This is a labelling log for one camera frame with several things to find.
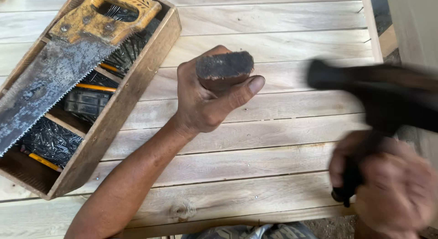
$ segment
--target hammer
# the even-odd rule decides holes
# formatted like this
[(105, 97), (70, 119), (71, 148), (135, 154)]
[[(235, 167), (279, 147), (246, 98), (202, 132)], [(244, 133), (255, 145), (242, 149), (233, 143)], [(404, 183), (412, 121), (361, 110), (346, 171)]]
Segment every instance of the hammer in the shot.
[(438, 80), (429, 74), (391, 65), (336, 68), (320, 60), (310, 64), (308, 85), (320, 90), (343, 90), (356, 96), (365, 108), (370, 135), (347, 158), (343, 187), (331, 196), (350, 206), (349, 199), (364, 183), (359, 164), (378, 153), (385, 137), (403, 125), (438, 132)]

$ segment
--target fingernail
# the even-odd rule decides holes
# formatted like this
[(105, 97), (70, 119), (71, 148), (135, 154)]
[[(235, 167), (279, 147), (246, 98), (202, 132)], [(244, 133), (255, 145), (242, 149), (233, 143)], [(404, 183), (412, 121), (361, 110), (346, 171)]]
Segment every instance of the fingernail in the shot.
[(257, 76), (250, 81), (248, 87), (253, 94), (257, 94), (263, 88), (263, 85), (265, 85), (265, 78), (263, 76)]

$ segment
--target hammer handle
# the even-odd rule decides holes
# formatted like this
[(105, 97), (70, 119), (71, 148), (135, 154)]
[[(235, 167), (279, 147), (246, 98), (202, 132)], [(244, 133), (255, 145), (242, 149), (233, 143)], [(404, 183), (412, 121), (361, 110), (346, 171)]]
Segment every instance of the hammer handle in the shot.
[(364, 183), (359, 164), (368, 156), (378, 153), (378, 148), (387, 134), (378, 130), (372, 130), (371, 134), (356, 148), (352, 155), (347, 157), (345, 171), (342, 174), (343, 186), (333, 188), (331, 196), (337, 202), (343, 202), (345, 207), (350, 207), (350, 197), (352, 197), (356, 188)]

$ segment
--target pencil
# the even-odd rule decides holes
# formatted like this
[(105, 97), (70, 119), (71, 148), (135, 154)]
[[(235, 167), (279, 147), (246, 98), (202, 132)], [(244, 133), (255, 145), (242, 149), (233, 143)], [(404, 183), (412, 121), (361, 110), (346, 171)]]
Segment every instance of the pencil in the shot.
[(44, 164), (47, 167), (50, 167), (50, 168), (56, 170), (57, 172), (62, 172), (64, 170), (63, 168), (61, 168), (61, 167), (59, 167), (59, 166), (57, 166), (57, 165), (55, 165), (53, 163), (48, 162), (44, 158), (41, 158), (40, 156), (38, 156), (38, 155), (36, 155), (34, 153), (31, 153), (30, 151), (26, 150), (24, 147), (21, 148), (21, 152), (23, 152), (24, 154), (29, 155), (29, 157), (35, 159), (36, 161), (38, 161), (39, 163)]

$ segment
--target yellow saw handle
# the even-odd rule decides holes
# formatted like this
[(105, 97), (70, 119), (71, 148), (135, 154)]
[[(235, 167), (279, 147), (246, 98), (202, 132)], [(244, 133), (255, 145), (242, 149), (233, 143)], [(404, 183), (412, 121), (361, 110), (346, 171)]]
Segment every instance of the yellow saw handle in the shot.
[[(138, 18), (133, 22), (124, 22), (99, 14), (96, 10), (104, 3), (138, 12)], [(85, 0), (63, 16), (49, 34), (69, 43), (91, 34), (115, 46), (131, 34), (146, 28), (161, 8), (161, 4), (153, 0)]]

